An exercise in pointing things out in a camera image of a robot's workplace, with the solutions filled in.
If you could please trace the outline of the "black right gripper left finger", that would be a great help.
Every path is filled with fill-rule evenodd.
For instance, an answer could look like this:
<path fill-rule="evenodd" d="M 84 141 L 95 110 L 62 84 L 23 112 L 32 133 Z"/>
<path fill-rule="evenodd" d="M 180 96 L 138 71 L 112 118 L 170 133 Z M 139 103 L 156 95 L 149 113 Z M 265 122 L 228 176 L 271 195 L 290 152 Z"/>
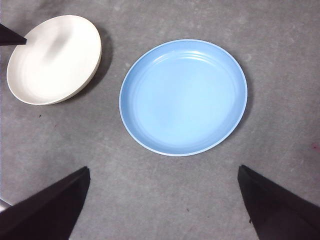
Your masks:
<path fill-rule="evenodd" d="M 0 213 L 2 240 L 67 240 L 83 209 L 90 170 L 82 167 Z"/>

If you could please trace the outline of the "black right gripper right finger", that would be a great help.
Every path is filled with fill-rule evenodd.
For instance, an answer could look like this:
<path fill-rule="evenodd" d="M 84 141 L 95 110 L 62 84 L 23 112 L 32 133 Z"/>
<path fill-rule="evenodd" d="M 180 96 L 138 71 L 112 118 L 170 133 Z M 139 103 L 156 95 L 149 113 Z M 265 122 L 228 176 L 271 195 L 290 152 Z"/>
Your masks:
<path fill-rule="evenodd" d="M 320 207 L 245 165 L 237 180 L 245 208 L 260 240 L 318 240 Z"/>

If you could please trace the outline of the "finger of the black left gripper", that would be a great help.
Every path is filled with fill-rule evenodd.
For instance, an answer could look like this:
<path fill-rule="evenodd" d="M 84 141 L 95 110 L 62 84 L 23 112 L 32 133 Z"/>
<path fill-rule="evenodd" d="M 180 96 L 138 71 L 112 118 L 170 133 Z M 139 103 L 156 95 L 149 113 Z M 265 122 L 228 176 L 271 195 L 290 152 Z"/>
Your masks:
<path fill-rule="evenodd" d="M 0 46 L 25 45 L 27 39 L 0 24 Z"/>

